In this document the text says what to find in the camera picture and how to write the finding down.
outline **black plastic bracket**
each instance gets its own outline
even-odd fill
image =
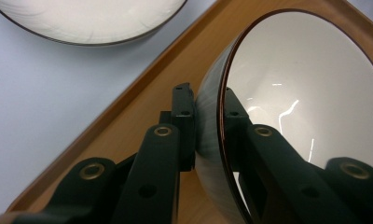
[[[189,84],[174,87],[172,111],[160,113],[137,154],[118,165],[103,158],[81,161],[41,212],[5,214],[0,223],[176,222],[179,172],[195,165],[195,115]]]
[[[350,158],[316,167],[277,130],[252,124],[231,89],[226,97],[228,159],[254,223],[373,223],[372,167]]]

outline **white surface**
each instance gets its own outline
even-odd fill
[[[153,35],[64,45],[0,14],[0,213],[214,0],[189,0]]]
[[[228,87],[254,124],[279,130],[304,160],[373,166],[373,65],[329,22],[299,12],[263,20],[239,46]]]
[[[146,34],[186,0],[0,0],[0,10],[21,26],[76,44],[105,44]]]

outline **wooden surface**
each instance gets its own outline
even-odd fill
[[[200,83],[221,51],[260,16],[277,9],[298,8],[334,22],[354,39],[373,62],[373,23],[340,0],[219,0],[142,76],[53,162],[9,207],[39,211],[62,177],[90,157],[122,161],[136,152],[145,130],[170,110],[172,87]],[[179,223],[225,223],[207,198],[195,172],[181,175]]]

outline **white bowl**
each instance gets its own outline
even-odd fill
[[[220,56],[197,98],[197,171],[219,210],[243,222],[231,193],[236,182],[220,146],[230,87],[254,124],[280,131],[299,155],[321,168],[350,157],[373,167],[373,65],[332,23],[304,12],[254,22]]]
[[[158,29],[186,0],[0,0],[0,12],[20,27],[76,45],[108,45]]]

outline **metal screw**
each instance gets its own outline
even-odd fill
[[[270,129],[264,128],[264,127],[257,127],[255,128],[255,131],[257,134],[264,136],[264,137],[269,137],[273,134],[273,132]]]
[[[79,172],[79,176],[84,180],[92,180],[102,175],[104,170],[105,168],[101,163],[94,162],[82,168]]]
[[[343,162],[340,165],[340,169],[347,175],[350,175],[357,179],[368,179],[370,177],[370,174],[368,171],[366,171],[364,168],[360,167],[359,165],[351,163],[351,162]]]
[[[157,129],[155,129],[154,133],[157,135],[157,136],[167,136],[169,134],[172,133],[172,129],[168,128],[168,127],[158,127]]]

